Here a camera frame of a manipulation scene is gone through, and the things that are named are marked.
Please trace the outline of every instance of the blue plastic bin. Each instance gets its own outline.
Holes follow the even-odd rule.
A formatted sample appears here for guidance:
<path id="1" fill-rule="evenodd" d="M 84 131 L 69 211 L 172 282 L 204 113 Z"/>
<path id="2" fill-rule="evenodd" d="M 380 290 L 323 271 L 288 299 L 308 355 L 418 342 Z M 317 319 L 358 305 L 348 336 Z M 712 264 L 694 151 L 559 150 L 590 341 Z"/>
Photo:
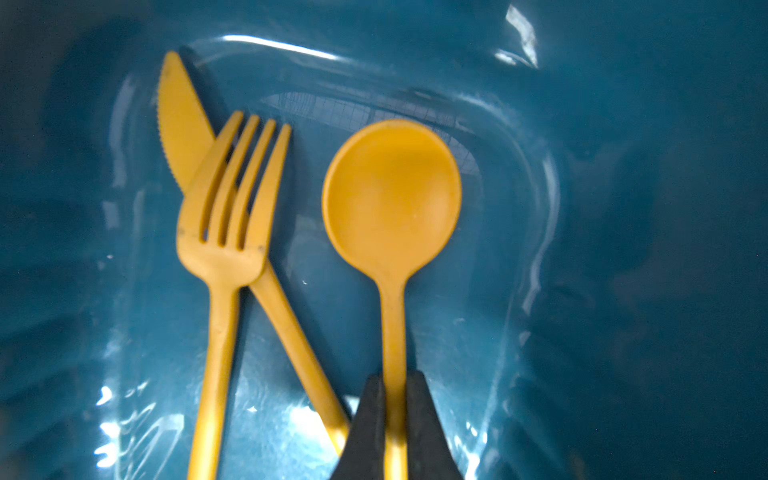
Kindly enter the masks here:
<path id="1" fill-rule="evenodd" d="M 186 478 L 207 291 L 175 252 L 168 50 L 216 129 L 293 125 L 270 257 L 351 409 L 379 300 L 328 240 L 323 178 L 408 118 L 462 173 L 406 312 L 465 477 L 768 478 L 765 1 L 0 5 L 3 480 Z M 333 470 L 250 293 L 228 412 L 222 480 Z"/>

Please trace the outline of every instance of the fork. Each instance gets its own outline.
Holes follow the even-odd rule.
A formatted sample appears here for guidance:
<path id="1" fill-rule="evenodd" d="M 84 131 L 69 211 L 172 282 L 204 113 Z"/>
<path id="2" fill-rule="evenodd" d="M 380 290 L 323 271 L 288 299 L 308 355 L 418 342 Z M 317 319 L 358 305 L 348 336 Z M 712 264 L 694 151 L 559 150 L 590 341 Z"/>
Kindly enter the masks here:
<path id="1" fill-rule="evenodd" d="M 184 198 L 177 226 L 179 259 L 210 291 L 208 351 L 189 480 L 216 478 L 240 309 L 238 292 L 249 284 L 273 321 L 332 440 L 336 433 L 337 450 L 339 441 L 343 447 L 349 431 L 346 415 L 267 260 L 291 128 L 281 128 L 248 212 L 251 192 L 276 124 L 271 119 L 266 123 L 238 187 L 237 176 L 259 123 L 256 115 L 250 116 L 227 162 L 242 120 L 243 113 L 235 112 L 214 142 Z M 278 317 L 281 323 L 274 321 Z"/>

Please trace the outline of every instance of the spoon bowl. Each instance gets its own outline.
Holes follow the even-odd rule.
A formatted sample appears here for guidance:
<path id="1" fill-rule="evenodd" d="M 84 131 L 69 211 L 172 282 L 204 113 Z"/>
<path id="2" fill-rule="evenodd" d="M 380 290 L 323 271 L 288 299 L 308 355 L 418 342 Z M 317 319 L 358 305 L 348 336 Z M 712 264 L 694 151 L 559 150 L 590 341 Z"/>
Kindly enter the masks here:
<path id="1" fill-rule="evenodd" d="M 370 125 L 336 154 L 323 218 L 336 251 L 367 276 L 406 281 L 448 242 L 462 201 L 451 151 L 427 127 Z"/>

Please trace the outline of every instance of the yellow spoon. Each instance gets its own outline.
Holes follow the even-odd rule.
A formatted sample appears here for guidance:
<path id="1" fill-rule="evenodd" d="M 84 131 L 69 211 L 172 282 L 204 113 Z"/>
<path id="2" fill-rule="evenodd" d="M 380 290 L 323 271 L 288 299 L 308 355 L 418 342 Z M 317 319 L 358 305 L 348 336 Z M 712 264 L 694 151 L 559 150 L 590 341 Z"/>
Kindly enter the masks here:
<path id="1" fill-rule="evenodd" d="M 382 305 L 387 480 L 408 478 L 406 282 L 442 250 L 462 204 L 451 151 L 427 127 L 389 120 L 352 136 L 323 186 L 323 219 L 336 251 L 371 277 Z"/>

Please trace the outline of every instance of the yellow knife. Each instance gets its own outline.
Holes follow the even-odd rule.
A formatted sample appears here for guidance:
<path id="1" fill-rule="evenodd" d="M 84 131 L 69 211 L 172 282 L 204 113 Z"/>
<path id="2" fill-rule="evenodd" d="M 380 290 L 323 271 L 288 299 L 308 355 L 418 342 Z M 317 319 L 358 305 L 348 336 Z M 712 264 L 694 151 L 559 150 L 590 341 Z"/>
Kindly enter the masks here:
<path id="1" fill-rule="evenodd" d="M 163 63 L 157 89 L 157 126 L 168 167 L 185 192 L 214 144 L 215 134 L 175 51 L 168 52 Z M 349 435 L 349 419 L 288 304 L 269 259 L 264 274 L 249 287 L 270 318 L 336 453 L 341 455 Z"/>

